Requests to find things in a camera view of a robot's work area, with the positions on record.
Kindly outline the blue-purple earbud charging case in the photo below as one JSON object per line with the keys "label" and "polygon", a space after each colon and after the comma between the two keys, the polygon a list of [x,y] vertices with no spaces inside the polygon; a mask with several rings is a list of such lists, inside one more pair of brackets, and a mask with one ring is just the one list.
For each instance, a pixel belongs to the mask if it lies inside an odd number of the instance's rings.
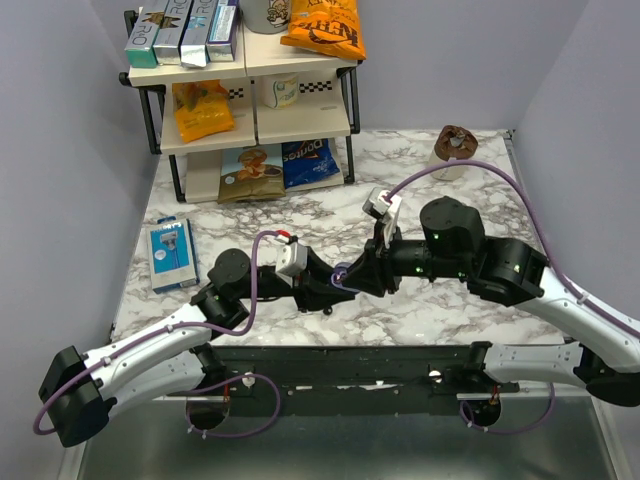
{"label": "blue-purple earbud charging case", "polygon": [[331,281],[331,284],[337,289],[357,294],[357,293],[359,293],[358,289],[346,287],[343,284],[343,281],[345,280],[345,278],[347,276],[348,269],[349,269],[350,266],[351,266],[351,264],[348,263],[348,262],[340,262],[340,263],[336,264],[334,269],[333,269],[333,272],[332,272],[332,274],[330,276],[330,281]]}

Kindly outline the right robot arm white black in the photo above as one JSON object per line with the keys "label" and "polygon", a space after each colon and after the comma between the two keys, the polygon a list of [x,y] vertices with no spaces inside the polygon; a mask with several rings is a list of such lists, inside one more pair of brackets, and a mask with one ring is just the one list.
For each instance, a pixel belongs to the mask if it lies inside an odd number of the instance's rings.
{"label": "right robot arm white black", "polygon": [[348,289],[382,297],[404,277],[457,279],[479,298],[533,314],[572,337],[558,345],[483,348],[464,362],[460,379],[480,392],[494,382],[559,383],[583,388],[610,404],[639,404],[639,323],[598,302],[574,298],[548,258],[523,241],[486,235],[479,212],[450,198],[420,212],[424,240],[387,236],[377,224],[356,262],[339,274]]}

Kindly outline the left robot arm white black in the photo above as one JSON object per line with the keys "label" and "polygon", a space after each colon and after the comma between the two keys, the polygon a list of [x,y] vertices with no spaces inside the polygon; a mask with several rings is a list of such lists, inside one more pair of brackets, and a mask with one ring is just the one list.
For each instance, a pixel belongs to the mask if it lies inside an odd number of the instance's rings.
{"label": "left robot arm white black", "polygon": [[74,346],[59,351],[38,390],[43,407],[34,433],[56,435],[70,448],[135,404],[173,393],[214,393],[230,381],[215,365],[210,341],[247,334],[262,299],[291,297],[303,312],[353,300],[342,284],[349,267],[330,266],[298,242],[281,245],[273,266],[260,266],[255,252],[224,251],[208,283],[171,315],[120,342],[85,353]]}

